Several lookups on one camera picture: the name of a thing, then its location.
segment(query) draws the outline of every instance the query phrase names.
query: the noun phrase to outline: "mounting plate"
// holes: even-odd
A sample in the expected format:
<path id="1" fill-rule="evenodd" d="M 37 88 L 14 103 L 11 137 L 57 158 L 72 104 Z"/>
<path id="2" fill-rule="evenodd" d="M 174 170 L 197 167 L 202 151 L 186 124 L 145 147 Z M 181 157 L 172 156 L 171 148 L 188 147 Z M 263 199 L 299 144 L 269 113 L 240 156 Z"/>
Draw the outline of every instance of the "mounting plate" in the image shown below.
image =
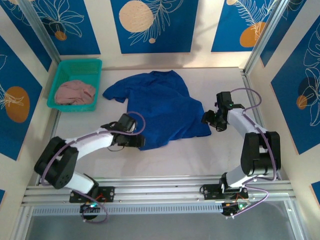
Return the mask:
<path id="1" fill-rule="evenodd" d="M 235 200 L 237 194 L 242 199 L 248 199 L 248 190 L 244 187 L 240 192 L 225 192 L 221 193 L 221 186 L 219 184 L 205 184 L 200 188 L 200 193 L 204 195 L 204 200 Z"/>
<path id="2" fill-rule="evenodd" d="M 100 203 L 112 203 L 114 201 L 115 197 L 115 187 L 113 186 L 99 186 L 98 187 L 98 193 L 97 193 L 97 201 Z M 70 194 L 70 203 L 76 203 L 76 204 L 83 204 L 86 202 L 91 202 L 87 198 L 85 198 L 82 195 L 79 195 L 78 193 L 72 191 Z"/>

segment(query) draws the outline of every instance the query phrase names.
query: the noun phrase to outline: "orange circle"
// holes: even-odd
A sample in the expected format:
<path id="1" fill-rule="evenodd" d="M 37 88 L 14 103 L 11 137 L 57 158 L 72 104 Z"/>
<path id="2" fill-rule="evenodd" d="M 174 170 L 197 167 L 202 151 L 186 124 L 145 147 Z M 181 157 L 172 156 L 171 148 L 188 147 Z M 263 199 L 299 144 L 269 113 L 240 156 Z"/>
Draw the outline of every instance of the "orange circle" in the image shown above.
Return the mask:
<path id="1" fill-rule="evenodd" d="M 258 22 L 243 31 L 240 37 L 240 44 L 244 48 L 252 48 L 256 45 L 262 30 L 265 28 L 265 22 Z"/>
<path id="2" fill-rule="evenodd" d="M 308 100 L 305 96 L 303 96 L 303 95 L 298 96 L 298 98 L 296 100 L 296 105 L 298 106 L 298 108 L 300 110 L 305 109 L 307 106 L 307 103 L 308 103 Z"/>
<path id="3" fill-rule="evenodd" d="M 63 31 L 56 31 L 54 36 L 60 41 L 67 40 L 67 35 Z"/>
<path id="4" fill-rule="evenodd" d="M 10 87 L 5 93 L 5 99 L 9 101 L 5 104 L 5 111 L 8 117 L 16 122 L 16 123 L 23 123 L 27 120 L 29 111 L 30 111 L 30 99 L 28 93 L 19 86 L 12 86 Z M 21 99 L 18 101 L 18 104 L 11 100 Z"/>

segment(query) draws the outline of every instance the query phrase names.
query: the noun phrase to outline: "green basket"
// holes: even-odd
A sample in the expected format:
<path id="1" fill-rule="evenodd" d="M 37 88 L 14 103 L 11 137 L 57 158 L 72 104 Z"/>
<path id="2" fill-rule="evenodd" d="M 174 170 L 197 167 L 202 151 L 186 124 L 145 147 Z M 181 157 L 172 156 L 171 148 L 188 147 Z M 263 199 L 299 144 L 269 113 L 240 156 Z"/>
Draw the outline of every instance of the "green basket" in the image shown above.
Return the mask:
<path id="1" fill-rule="evenodd" d="M 96 109 L 102 61 L 99 59 L 72 59 L 59 63 L 52 87 L 50 90 L 47 106 L 58 109 L 61 112 L 89 112 Z M 58 88 L 65 82 L 81 80 L 86 84 L 95 87 L 94 101 L 85 105 L 59 105 L 55 103 L 55 95 Z"/>

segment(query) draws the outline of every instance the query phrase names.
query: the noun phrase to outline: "blue t-shirt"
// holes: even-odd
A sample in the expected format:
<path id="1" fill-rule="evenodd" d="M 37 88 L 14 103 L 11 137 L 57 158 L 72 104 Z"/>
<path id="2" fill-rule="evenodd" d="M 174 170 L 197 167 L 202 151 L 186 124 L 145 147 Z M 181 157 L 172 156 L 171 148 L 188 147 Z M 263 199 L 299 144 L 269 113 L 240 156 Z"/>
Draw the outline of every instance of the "blue t-shirt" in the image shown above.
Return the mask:
<path id="1" fill-rule="evenodd" d="M 152 71 L 122 79 L 110 86 L 103 96 L 123 103 L 128 98 L 127 111 L 143 115 L 146 125 L 142 132 L 145 146 L 140 150 L 162 147 L 169 141 L 211 135 L 207 124 L 201 123 L 202 103 L 189 96 L 184 80 L 173 70 Z M 142 120 L 137 120 L 137 129 Z"/>

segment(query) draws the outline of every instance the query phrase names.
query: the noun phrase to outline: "blue poster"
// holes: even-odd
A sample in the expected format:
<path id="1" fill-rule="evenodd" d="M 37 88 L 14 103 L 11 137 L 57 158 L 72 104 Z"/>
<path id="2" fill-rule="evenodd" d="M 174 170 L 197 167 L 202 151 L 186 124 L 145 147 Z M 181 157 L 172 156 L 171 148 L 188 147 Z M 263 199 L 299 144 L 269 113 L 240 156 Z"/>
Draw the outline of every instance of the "blue poster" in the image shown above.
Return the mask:
<path id="1" fill-rule="evenodd" d="M 38 81 L 0 37 L 0 154 L 18 159 L 41 91 Z"/>
<path id="2" fill-rule="evenodd" d="M 314 195 L 320 204 L 320 181 L 311 184 Z"/>
<path id="3" fill-rule="evenodd" d="M 47 51 L 41 44 L 37 35 L 31 28 L 29 22 L 21 12 L 16 1 L 12 0 L 0 0 L 0 5 L 6 12 L 8 17 L 11 19 L 15 27 L 18 29 L 24 40 L 28 43 L 34 54 L 37 56 L 39 61 L 42 63 L 44 68 L 48 71 L 51 65 L 51 58 Z"/>
<path id="4" fill-rule="evenodd" d="M 277 0 L 225 0 L 211 52 L 252 51 Z"/>
<path id="5" fill-rule="evenodd" d="M 291 24 L 296 19 L 296 16 L 300 12 L 300 9 L 305 4 L 306 0 L 290 0 L 284 13 L 282 14 L 281 19 L 279 20 L 278 24 L 275 26 L 275 29 L 270 36 L 270 39 L 266 43 L 260 58 L 264 66 L 267 65 L 270 58 L 276 51 L 278 45 L 286 35 L 287 31 L 289 30 Z"/>
<path id="6" fill-rule="evenodd" d="M 299 154 L 320 143 L 320 17 L 271 84 Z"/>
<path id="7" fill-rule="evenodd" d="M 198 0 L 111 0 L 122 54 L 189 53 Z"/>
<path id="8" fill-rule="evenodd" d="M 3 200 L 4 197 L 5 197 L 5 193 L 6 193 L 6 191 L 0 189 L 0 207 L 1 207 L 2 200 Z"/>
<path id="9" fill-rule="evenodd" d="M 12 9 L 12 5 L 15 6 L 14 10 L 11 10 L 11 15 L 20 22 L 20 25 L 29 26 L 19 7 L 11 3 L 13 0 L 0 1 L 9 4 L 11 6 L 9 10 Z M 60 55 L 100 54 L 84 0 L 33 0 L 31 4 Z M 23 35 L 27 42 L 32 42 L 32 39 L 28 40 L 30 31 L 33 30 L 29 26 L 29 31 L 26 30 L 27 34 Z"/>

